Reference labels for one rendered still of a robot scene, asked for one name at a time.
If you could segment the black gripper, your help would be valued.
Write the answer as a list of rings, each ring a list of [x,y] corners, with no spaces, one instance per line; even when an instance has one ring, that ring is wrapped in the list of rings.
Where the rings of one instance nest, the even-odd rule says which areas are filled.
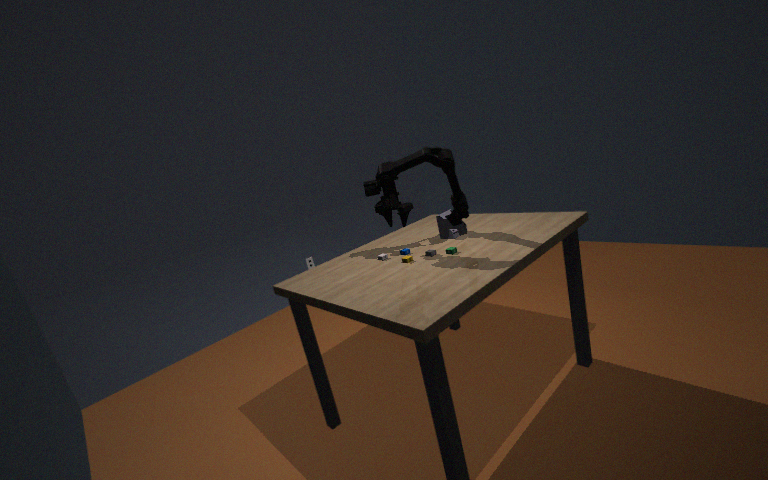
[[[394,192],[383,193],[383,194],[384,194],[383,198],[386,198],[386,196],[388,195],[387,197],[389,197],[392,200],[393,205],[389,206],[385,212],[379,212],[379,215],[382,215],[386,219],[389,226],[392,227],[392,210],[397,210],[399,212],[397,214],[401,218],[403,227],[406,227],[409,212],[411,211],[411,209],[414,209],[413,204],[411,202],[401,204],[401,202],[399,202],[398,200],[399,192],[397,192],[397,190]]]

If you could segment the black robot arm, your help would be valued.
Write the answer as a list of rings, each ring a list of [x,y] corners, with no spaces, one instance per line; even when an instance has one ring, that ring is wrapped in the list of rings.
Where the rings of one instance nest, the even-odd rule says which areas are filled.
[[[447,175],[453,193],[450,198],[454,209],[450,215],[445,217],[453,226],[462,224],[461,219],[469,217],[468,204],[464,193],[460,190],[455,174],[454,159],[449,149],[424,147],[422,150],[398,161],[380,164],[376,180],[363,182],[366,197],[380,194],[381,187],[383,193],[396,191],[394,180],[398,179],[397,175],[424,162],[441,168]],[[381,196],[381,200],[374,206],[378,213],[385,212],[389,206],[393,205],[392,200],[387,196],[386,198]]]

